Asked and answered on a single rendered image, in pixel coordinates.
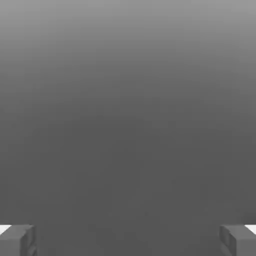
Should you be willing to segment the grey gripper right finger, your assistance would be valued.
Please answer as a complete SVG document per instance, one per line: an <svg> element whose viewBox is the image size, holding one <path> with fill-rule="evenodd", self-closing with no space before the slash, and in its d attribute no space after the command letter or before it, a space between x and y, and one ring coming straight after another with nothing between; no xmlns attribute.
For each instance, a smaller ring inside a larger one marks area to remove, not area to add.
<svg viewBox="0 0 256 256"><path fill-rule="evenodd" d="M221 225L219 240L224 256L256 256L256 224Z"/></svg>

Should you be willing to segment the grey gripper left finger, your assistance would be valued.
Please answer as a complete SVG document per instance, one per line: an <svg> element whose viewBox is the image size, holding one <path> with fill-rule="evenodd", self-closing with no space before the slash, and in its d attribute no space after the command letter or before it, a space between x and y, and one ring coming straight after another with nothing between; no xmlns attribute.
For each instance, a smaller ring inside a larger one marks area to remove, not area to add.
<svg viewBox="0 0 256 256"><path fill-rule="evenodd" d="M36 226L0 224L0 256L38 256Z"/></svg>

